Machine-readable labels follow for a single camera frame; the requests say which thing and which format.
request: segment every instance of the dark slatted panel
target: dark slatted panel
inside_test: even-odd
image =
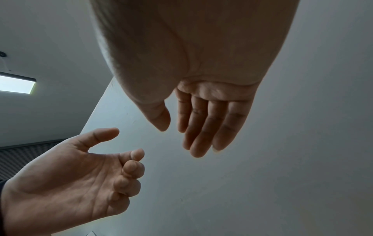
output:
[[[62,140],[21,147],[2,148],[0,150],[0,180],[13,177],[27,163],[45,153]]]

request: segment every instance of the hand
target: hand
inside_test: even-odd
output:
[[[159,130],[177,87],[183,146],[227,147],[288,33],[299,0],[91,0],[99,42],[126,94]]]
[[[118,134],[96,129],[67,139],[8,180],[1,195],[7,236],[51,234],[124,212],[140,191],[144,151],[88,152]]]

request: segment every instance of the wall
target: wall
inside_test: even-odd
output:
[[[303,0],[243,130],[194,159],[156,131],[114,80],[83,132],[118,127],[93,152],[145,149],[129,209],[56,234],[373,235],[372,1]]]

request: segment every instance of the human hand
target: human hand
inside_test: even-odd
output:
[[[227,147],[278,54],[299,0],[91,0],[99,42],[126,94],[159,130],[177,87],[195,157]]]
[[[8,180],[1,194],[7,236],[51,234],[124,212],[140,191],[144,151],[88,152],[118,134],[96,129],[67,139]]]

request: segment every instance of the rectangular light fixture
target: rectangular light fixture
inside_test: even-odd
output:
[[[0,72],[0,91],[30,94],[36,79]]]

